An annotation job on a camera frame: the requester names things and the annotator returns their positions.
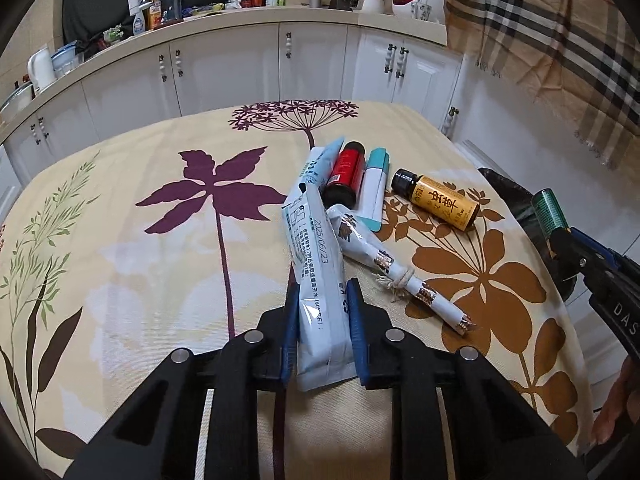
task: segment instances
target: metal bolt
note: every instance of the metal bolt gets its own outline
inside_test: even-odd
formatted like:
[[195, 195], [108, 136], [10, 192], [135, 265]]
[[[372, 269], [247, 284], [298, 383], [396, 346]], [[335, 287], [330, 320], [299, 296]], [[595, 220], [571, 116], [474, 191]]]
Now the metal bolt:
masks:
[[404, 339], [404, 332], [399, 328], [390, 328], [385, 332], [385, 337], [389, 339], [389, 341], [398, 343]]
[[189, 358], [189, 351], [186, 348], [178, 348], [171, 352], [171, 361], [174, 363], [183, 363]]
[[478, 350], [473, 348], [472, 346], [463, 346], [460, 349], [460, 357], [467, 361], [475, 361], [478, 359]]
[[244, 334], [244, 340], [248, 343], [259, 343], [264, 338], [264, 334], [259, 330], [249, 330]]

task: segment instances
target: white string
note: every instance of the white string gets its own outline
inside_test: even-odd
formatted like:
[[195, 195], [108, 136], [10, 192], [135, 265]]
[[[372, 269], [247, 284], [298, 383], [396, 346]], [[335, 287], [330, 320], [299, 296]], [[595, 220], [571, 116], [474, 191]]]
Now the white string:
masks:
[[404, 290], [404, 288], [406, 287], [406, 284], [409, 283], [409, 280], [414, 276], [414, 274], [415, 274], [415, 267], [409, 266], [405, 270], [404, 274], [396, 280], [392, 280], [390, 277], [388, 277], [385, 274], [377, 274], [376, 281], [380, 285], [385, 287], [386, 290], [393, 291], [394, 296], [393, 296], [393, 299], [391, 300], [391, 303], [395, 303], [398, 298], [404, 298], [405, 296], [408, 295], [408, 292]]

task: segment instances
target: purple flower print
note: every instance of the purple flower print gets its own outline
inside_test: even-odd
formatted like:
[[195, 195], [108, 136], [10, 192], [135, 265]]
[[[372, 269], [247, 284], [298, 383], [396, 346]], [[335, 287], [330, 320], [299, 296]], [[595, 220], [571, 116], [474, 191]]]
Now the purple flower print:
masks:
[[186, 163], [182, 172], [184, 179], [164, 184], [136, 204], [144, 207], [162, 202], [180, 201], [155, 224], [145, 229], [149, 234], [163, 234], [183, 224], [191, 215], [200, 211], [207, 198], [211, 196], [212, 206], [216, 212], [230, 338], [235, 334], [234, 311], [221, 216], [231, 216], [238, 220], [268, 220], [260, 213], [260, 206], [284, 202], [286, 196], [271, 186], [240, 182], [254, 171], [265, 149], [266, 146], [238, 153], [217, 167], [212, 156], [202, 150], [180, 152], [182, 160]]
[[250, 126], [265, 132], [305, 132], [309, 148], [315, 145], [313, 129], [344, 117], [357, 117], [358, 105], [339, 100], [272, 101], [245, 105], [233, 111], [234, 130]]

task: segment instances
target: white plastic packet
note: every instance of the white plastic packet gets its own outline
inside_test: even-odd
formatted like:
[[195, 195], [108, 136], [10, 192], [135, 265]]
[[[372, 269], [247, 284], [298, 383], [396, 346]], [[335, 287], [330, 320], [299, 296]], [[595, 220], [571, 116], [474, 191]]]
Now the white plastic packet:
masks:
[[282, 218], [300, 284], [298, 387], [306, 392], [355, 377], [356, 368], [342, 252], [318, 188], [301, 188], [302, 195], [282, 208]]
[[300, 184], [315, 184], [320, 193], [322, 193], [324, 186], [326, 186], [326, 181], [329, 180], [331, 170], [334, 168], [335, 161], [338, 158], [343, 142], [344, 137], [339, 137], [324, 148], [320, 148], [318, 146], [311, 148], [309, 156], [306, 158], [305, 165], [302, 167], [302, 170], [300, 170], [298, 179], [291, 187], [291, 190], [284, 201], [285, 205], [290, 204], [302, 195], [302, 192], [300, 191]]
[[413, 270], [398, 262], [369, 228], [353, 215], [353, 211], [336, 204], [328, 209], [327, 214], [345, 256], [382, 274], [393, 288], [404, 288], [423, 301], [460, 335], [476, 328], [463, 310], [433, 290], [427, 282], [416, 278]]

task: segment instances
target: plaid curtain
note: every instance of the plaid curtain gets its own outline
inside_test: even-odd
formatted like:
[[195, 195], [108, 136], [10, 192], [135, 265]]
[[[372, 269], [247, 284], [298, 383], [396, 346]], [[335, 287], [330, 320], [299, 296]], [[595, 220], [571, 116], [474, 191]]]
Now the plaid curtain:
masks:
[[638, 38], [611, 0], [446, 0], [449, 47], [524, 86], [640, 182]]

